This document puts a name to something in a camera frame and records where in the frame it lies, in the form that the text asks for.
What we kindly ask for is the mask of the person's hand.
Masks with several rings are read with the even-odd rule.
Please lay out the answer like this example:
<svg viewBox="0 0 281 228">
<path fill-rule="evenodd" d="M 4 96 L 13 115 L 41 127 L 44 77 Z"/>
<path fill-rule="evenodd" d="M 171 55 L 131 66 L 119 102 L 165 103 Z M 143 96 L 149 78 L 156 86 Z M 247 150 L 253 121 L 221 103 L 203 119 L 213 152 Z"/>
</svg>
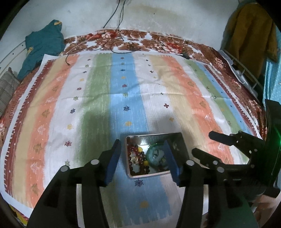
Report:
<svg viewBox="0 0 281 228">
<path fill-rule="evenodd" d="M 262 227 L 272 216 L 277 206 L 280 203 L 280 194 L 277 198 L 272 198 L 266 195 L 261 195 L 254 203 L 256 210 L 254 216 L 258 222 L 259 227 Z"/>
</svg>

